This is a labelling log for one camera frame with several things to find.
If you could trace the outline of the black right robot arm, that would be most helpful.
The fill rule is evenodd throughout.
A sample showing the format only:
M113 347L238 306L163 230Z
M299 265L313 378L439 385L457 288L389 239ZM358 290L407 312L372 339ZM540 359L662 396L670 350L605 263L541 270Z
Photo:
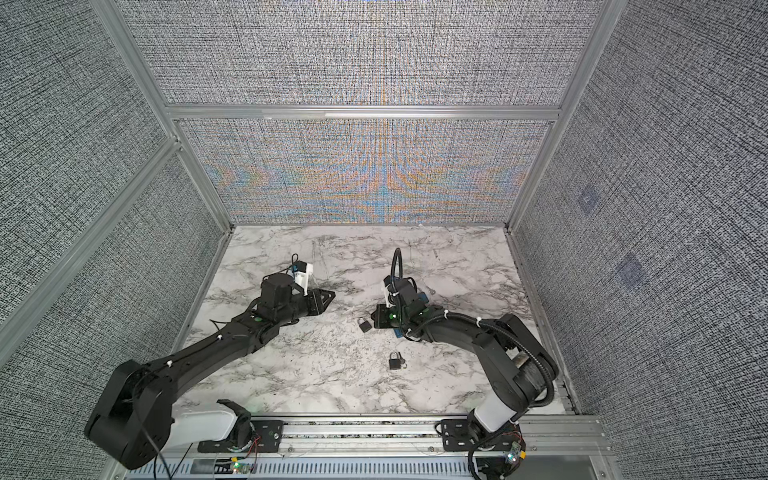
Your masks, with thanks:
M390 274L383 283L386 301L371 314L376 328L394 329L409 341L449 344L477 357L491 387L469 414L481 432L493 433L553 402L559 368L516 315L471 317L430 303L412 278Z

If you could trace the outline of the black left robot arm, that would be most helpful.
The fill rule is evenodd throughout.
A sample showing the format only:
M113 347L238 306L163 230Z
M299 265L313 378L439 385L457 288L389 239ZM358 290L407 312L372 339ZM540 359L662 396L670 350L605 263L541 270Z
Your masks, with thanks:
M260 296L208 337L166 357L128 360L109 378L84 428L85 437L129 470L170 444L180 396L222 367L266 346L280 329L323 314L336 293L304 288L286 273L262 279Z

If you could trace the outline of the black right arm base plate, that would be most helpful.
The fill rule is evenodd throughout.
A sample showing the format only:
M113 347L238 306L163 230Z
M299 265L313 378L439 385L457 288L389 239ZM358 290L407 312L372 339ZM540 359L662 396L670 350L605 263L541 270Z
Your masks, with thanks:
M434 425L447 452L468 453L471 448L476 452L514 452L526 449L526 442L516 423L505 422L498 431L486 431L475 421L462 419L442 419Z

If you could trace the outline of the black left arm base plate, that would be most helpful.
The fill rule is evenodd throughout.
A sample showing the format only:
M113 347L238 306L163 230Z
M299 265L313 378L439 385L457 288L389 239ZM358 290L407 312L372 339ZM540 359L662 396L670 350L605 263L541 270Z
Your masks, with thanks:
M285 423L281 420L256 419L236 425L224 440L204 441L197 446L199 453L277 453L282 442Z

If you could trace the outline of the aluminium front frame rail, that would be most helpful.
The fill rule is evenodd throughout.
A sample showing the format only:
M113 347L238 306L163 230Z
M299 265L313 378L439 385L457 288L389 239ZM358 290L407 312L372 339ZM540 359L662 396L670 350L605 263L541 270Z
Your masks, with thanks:
M509 447L449 451L439 414L258 415L267 436L254 450L167 448L163 460L128 470L108 462L102 479L468 479L469 460L503 468ZM514 479L619 479L617 456L592 416L531 415L519 426L526 455Z

